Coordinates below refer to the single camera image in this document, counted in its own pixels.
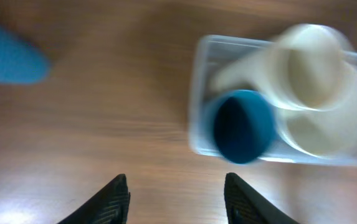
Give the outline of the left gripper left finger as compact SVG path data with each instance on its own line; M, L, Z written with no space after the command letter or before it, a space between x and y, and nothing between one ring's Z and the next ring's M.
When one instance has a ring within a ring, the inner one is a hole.
M126 224L130 196L126 175L119 174L59 224Z

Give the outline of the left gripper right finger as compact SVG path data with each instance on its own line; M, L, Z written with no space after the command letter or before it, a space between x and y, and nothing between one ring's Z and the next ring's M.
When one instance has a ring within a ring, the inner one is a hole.
M237 174L226 174L224 201L228 224L298 224Z

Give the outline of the blue cup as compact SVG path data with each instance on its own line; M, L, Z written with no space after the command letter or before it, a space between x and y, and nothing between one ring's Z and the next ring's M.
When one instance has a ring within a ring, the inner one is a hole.
M49 70L50 62L38 47L0 25L0 83L37 83Z
M272 107L252 90L229 91L208 102L202 124L210 146L234 164L256 160L276 138Z

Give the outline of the cream bowl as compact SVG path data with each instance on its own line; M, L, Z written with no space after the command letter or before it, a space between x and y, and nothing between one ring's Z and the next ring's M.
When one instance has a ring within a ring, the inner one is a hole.
M323 159L357 151L357 65L345 63L346 85L328 111L276 109L277 132L294 149Z

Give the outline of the cream cup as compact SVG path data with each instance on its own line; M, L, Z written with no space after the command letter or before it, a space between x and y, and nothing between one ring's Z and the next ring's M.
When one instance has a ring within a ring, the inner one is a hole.
M221 68L211 77L209 89L220 94L251 86L278 108L327 110L343 89L345 53L350 50L340 31L298 24Z

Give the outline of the blue cup front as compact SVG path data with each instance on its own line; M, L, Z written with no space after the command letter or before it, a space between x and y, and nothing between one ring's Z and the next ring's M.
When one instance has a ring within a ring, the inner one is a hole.
M49 70L50 62L38 47L0 25L0 83L37 83Z

